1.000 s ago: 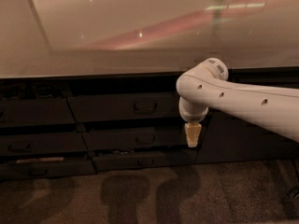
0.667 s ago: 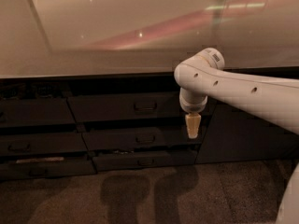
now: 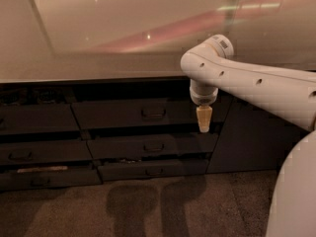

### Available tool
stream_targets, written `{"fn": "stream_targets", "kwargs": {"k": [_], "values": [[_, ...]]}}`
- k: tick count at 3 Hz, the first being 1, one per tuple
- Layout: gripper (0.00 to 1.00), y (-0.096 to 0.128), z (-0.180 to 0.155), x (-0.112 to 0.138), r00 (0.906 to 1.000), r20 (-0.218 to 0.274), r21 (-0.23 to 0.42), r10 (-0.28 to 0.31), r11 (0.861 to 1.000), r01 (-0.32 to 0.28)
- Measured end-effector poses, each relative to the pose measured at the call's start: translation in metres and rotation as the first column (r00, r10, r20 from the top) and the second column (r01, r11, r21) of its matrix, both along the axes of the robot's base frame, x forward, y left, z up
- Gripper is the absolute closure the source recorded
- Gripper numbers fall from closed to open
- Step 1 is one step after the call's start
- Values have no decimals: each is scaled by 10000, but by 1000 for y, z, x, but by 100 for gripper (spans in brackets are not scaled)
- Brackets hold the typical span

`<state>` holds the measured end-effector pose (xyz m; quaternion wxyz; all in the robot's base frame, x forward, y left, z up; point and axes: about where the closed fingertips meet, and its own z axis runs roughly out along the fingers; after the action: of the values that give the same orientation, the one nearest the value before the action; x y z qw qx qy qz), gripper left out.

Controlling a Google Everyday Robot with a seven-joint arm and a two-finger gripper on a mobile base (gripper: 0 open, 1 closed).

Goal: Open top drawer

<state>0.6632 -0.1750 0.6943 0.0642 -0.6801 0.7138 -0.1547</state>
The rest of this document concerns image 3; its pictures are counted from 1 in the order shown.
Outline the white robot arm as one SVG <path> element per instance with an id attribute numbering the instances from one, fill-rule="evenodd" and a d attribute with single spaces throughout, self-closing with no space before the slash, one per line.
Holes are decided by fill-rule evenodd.
<path id="1" fill-rule="evenodd" d="M 215 35 L 181 57 L 181 69 L 191 79 L 199 130 L 209 131 L 211 105 L 220 90 L 305 129 L 308 134 L 280 168 L 266 237 L 316 237 L 316 76 L 237 62 L 233 55 L 231 41 Z"/>

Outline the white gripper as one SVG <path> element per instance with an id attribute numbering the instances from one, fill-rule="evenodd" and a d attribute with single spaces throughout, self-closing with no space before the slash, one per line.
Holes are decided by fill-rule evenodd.
<path id="1" fill-rule="evenodd" d="M 218 89 L 215 87 L 191 87 L 190 95 L 197 107 L 197 123 L 201 133 L 209 132 L 212 116 L 212 105 L 217 99 Z"/>

